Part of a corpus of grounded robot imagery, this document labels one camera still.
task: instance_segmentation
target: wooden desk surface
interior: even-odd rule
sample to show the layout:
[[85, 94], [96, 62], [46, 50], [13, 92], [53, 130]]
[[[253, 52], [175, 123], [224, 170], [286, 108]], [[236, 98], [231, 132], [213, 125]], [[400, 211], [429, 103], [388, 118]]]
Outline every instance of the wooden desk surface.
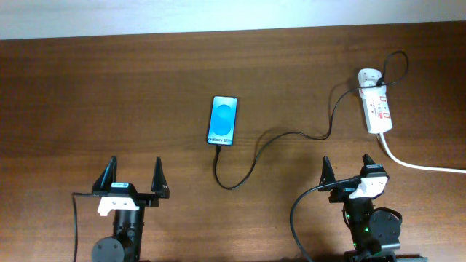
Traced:
[[[466, 256], [466, 176], [394, 163], [369, 135], [357, 94], [337, 109], [323, 142], [289, 136], [261, 157], [251, 179], [225, 191], [205, 142], [214, 95], [239, 98], [235, 145], [219, 172], [236, 183], [260, 143], [285, 130], [326, 132], [328, 107], [404, 49], [408, 76], [388, 89], [392, 152], [415, 164], [466, 168], [466, 23], [425, 23], [222, 33], [0, 41], [0, 260], [69, 261], [72, 191], [88, 192], [111, 155], [118, 179], [149, 191], [162, 157], [171, 198], [146, 211], [141, 257], [153, 261], [278, 261], [299, 249], [288, 216], [317, 185], [329, 156], [338, 179], [368, 153], [390, 174], [374, 204], [403, 214], [399, 254]], [[403, 71], [394, 59], [388, 78]], [[296, 230], [314, 256], [352, 249], [342, 205], [309, 195]], [[97, 199], [78, 199], [79, 261], [111, 234]]]

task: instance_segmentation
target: white power strip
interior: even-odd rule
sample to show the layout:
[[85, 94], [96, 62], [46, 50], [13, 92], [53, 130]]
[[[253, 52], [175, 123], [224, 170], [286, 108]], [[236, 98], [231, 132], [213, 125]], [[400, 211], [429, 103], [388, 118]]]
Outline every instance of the white power strip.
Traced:
[[[366, 68], [358, 73], [359, 87], [375, 86], [382, 74], [376, 69]], [[388, 109], [387, 86], [360, 89], [366, 115], [367, 130], [371, 134], [379, 134], [391, 130], [392, 117]]]
[[[371, 87], [375, 86], [377, 80], [381, 76], [380, 71], [376, 69], [362, 69], [358, 73], [359, 87]], [[388, 109], [387, 96], [385, 92], [387, 91], [387, 86], [383, 85], [381, 87], [372, 87], [372, 88], [363, 88], [360, 89], [359, 95], [363, 99], [364, 114], [366, 115], [366, 124], [367, 130], [371, 134], [378, 135], [380, 143], [384, 147], [385, 152], [388, 156], [398, 164], [401, 164], [405, 167], [420, 169], [420, 170], [429, 170], [429, 171], [440, 171], [440, 172], [457, 172], [466, 174], [466, 170], [458, 170], [452, 168], [444, 167], [424, 167], [415, 164], [405, 163], [395, 156], [389, 150], [387, 142], [385, 141], [384, 132], [391, 130], [393, 128], [392, 116]]]

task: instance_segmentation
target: black wire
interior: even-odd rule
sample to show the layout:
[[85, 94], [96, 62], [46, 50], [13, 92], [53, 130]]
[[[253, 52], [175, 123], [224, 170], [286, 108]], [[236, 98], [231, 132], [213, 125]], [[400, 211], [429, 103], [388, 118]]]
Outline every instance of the black wire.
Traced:
[[[398, 50], [398, 51], [395, 51], [395, 52], [389, 54], [389, 55], [387, 56], [387, 58], [385, 58], [385, 62], [384, 62], [384, 72], [382, 73], [382, 77], [381, 77], [380, 79], [382, 79], [382, 78], [385, 77], [385, 69], [386, 69], [386, 67], [387, 67], [387, 64], [388, 64], [389, 59], [390, 59], [392, 56], [396, 55], [396, 54], [402, 54], [402, 55], [405, 57], [405, 59], [406, 59], [406, 69], [405, 69], [403, 75], [402, 75], [399, 79], [397, 79], [397, 80], [395, 80], [395, 81], [393, 81], [393, 82], [386, 83], [386, 84], [384, 84], [385, 86], [390, 86], [390, 85], [392, 85], [392, 84], [398, 83], [399, 81], [403, 80], [403, 78], [404, 78], [404, 77], [406, 76], [406, 74], [408, 73], [408, 69], [409, 69], [409, 59], [408, 59], [408, 55], [407, 55], [404, 51]], [[304, 136], [304, 137], [307, 138], [307, 139], [316, 140], [316, 141], [322, 141], [322, 140], [325, 140], [325, 139], [329, 138], [329, 137], [330, 137], [330, 134], [332, 133], [333, 115], [335, 114], [336, 107], [337, 107], [338, 104], [340, 103], [341, 99], [343, 99], [346, 95], [348, 95], [349, 93], [351, 93], [351, 92], [353, 92], [353, 91], [355, 91], [355, 90], [361, 90], [361, 89], [372, 88], [372, 87], [380, 87], [380, 86], [381, 86], [380, 84], [376, 84], [376, 85], [369, 86], [369, 87], [356, 87], [356, 88], [350, 89], [350, 90], [346, 91], [345, 93], [343, 93], [343, 95], [340, 96], [340, 98], [336, 101], [335, 106], [333, 107], [332, 114], [331, 114], [331, 116], [330, 116], [330, 120], [329, 120], [329, 123], [328, 123], [328, 131], [327, 131], [326, 134], [324, 134], [324, 135], [321, 136], [321, 137], [313, 137], [313, 136], [310, 136], [310, 135], [307, 135], [307, 134], [305, 134], [305, 133], [303, 133], [303, 132], [298, 132], [298, 131], [289, 131], [289, 132], [284, 132], [283, 134], [277, 135], [276, 137], [274, 137], [274, 138], [272, 138], [271, 140], [269, 140], [269, 141], [268, 141], [267, 143], [265, 143], [265, 144], [261, 147], [261, 149], [258, 151], [258, 153], [257, 153], [257, 155], [256, 155], [256, 158], [254, 158], [253, 163], [252, 163], [252, 165], [251, 165], [251, 167], [250, 167], [250, 169], [249, 169], [249, 172], [246, 174], [246, 176], [245, 176], [238, 184], [236, 184], [236, 185], [234, 185], [234, 186], [224, 186], [224, 185], [220, 182], [220, 180], [218, 179], [218, 175], [217, 175], [217, 164], [218, 164], [218, 158], [219, 158], [220, 151], [221, 151], [221, 146], [220, 146], [220, 145], [217, 145], [217, 146], [216, 146], [216, 155], [215, 155], [215, 157], [213, 158], [213, 175], [214, 175], [214, 177], [215, 177], [215, 179], [216, 179], [217, 184], [218, 184], [221, 188], [226, 189], [226, 190], [234, 190], [234, 189], [239, 188], [240, 186], [242, 186], [242, 185], [249, 179], [251, 173], [252, 173], [253, 170], [254, 170], [254, 167], [256, 166], [256, 163], [257, 163], [257, 161], [258, 161], [258, 159], [259, 159], [259, 157], [260, 157], [262, 151], [263, 151], [267, 146], [269, 146], [272, 142], [274, 142], [274, 141], [277, 140], [278, 138], [281, 138], [282, 136], [285, 136], [285, 135], [301, 135], [301, 136]]]
[[350, 228], [350, 223], [348, 222], [348, 219], [347, 219], [347, 211], [343, 209], [341, 212], [343, 213], [344, 224], [347, 225], [348, 228]]
[[346, 183], [346, 182], [349, 182], [349, 181], [355, 181], [357, 180], [357, 178], [349, 178], [349, 179], [344, 179], [344, 180], [340, 180], [340, 181], [337, 181], [337, 182], [333, 182], [333, 183], [328, 183], [328, 184], [325, 184], [325, 185], [321, 185], [321, 186], [316, 186], [316, 187], [313, 187], [307, 191], [305, 191], [303, 194], [301, 194], [301, 196], [298, 197], [298, 199], [296, 199], [296, 201], [294, 202], [293, 206], [291, 207], [291, 211], [290, 211], [290, 228], [291, 228], [291, 233], [293, 234], [293, 238], [294, 240], [296, 241], [296, 244], [298, 245], [299, 249], [301, 250], [301, 252], [303, 253], [303, 256], [309, 261], [309, 262], [313, 262], [313, 260], [311, 259], [311, 257], [309, 256], [309, 254], [306, 252], [306, 250], [304, 249], [303, 245], [301, 244], [301, 242], [299, 241], [298, 239], [298, 235], [296, 234], [296, 231], [294, 230], [294, 222], [293, 222], [293, 215], [294, 215], [294, 210], [296, 209], [296, 206], [298, 205], [298, 203], [301, 201], [301, 199], [303, 199], [305, 196], [307, 196], [309, 193], [315, 191], [315, 190], [318, 190], [318, 189], [321, 189], [321, 188], [325, 188], [325, 187], [329, 187], [329, 186], [335, 186], [335, 185], [338, 185], [340, 183]]
[[74, 211], [74, 256], [73, 262], [76, 262], [76, 258], [78, 256], [78, 209], [76, 207], [76, 197], [99, 197], [97, 194], [92, 193], [71, 193], [71, 198], [73, 199], [73, 211]]

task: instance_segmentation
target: smartphone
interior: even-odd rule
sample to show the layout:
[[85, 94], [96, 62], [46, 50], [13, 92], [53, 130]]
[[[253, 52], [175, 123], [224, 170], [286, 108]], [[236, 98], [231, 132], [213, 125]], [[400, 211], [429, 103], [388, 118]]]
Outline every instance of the smartphone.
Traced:
[[207, 143], [231, 146], [236, 121], [237, 98], [215, 96], [212, 102]]

